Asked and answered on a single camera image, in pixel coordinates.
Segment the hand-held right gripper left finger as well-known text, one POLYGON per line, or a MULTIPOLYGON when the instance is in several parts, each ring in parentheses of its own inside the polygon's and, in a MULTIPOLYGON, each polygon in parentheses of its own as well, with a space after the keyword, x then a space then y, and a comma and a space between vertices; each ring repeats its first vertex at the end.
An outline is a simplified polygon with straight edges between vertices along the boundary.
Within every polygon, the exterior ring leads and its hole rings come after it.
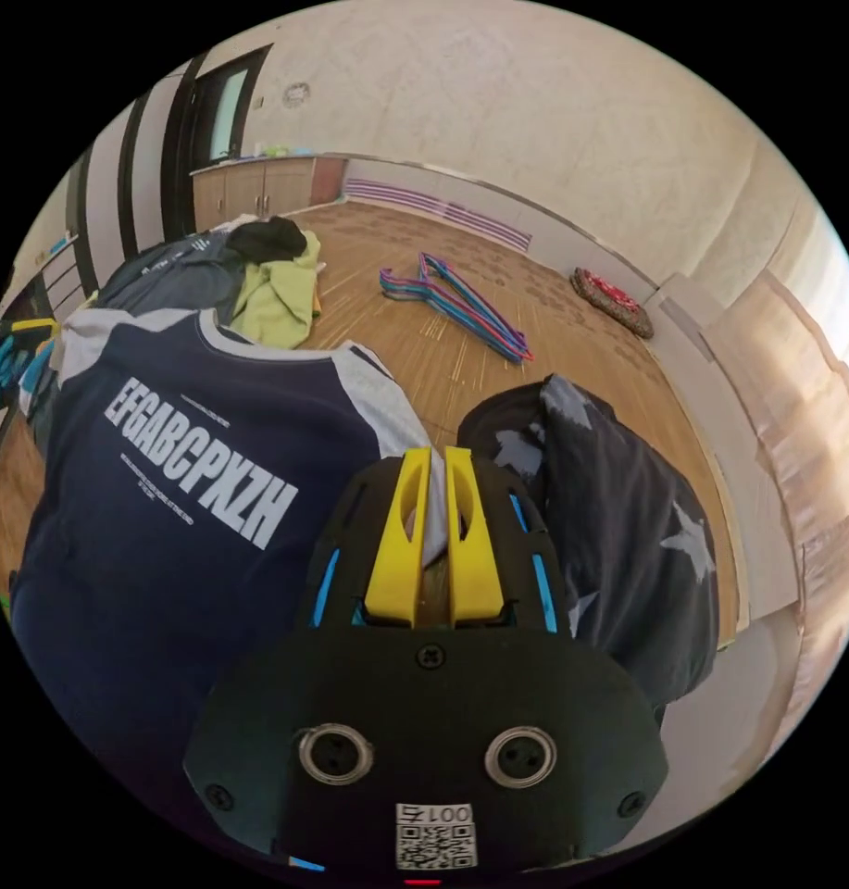
POLYGON ((407 450, 395 473, 364 598, 372 620, 394 624, 416 622, 430 476, 430 449, 407 450))

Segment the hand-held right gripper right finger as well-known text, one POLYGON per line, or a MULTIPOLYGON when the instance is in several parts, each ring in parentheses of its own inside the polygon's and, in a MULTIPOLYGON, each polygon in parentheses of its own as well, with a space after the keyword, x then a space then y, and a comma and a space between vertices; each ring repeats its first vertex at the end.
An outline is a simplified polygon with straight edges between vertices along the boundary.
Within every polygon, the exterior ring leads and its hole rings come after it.
POLYGON ((449 617, 453 626, 497 620, 504 595, 471 452, 445 451, 449 617))

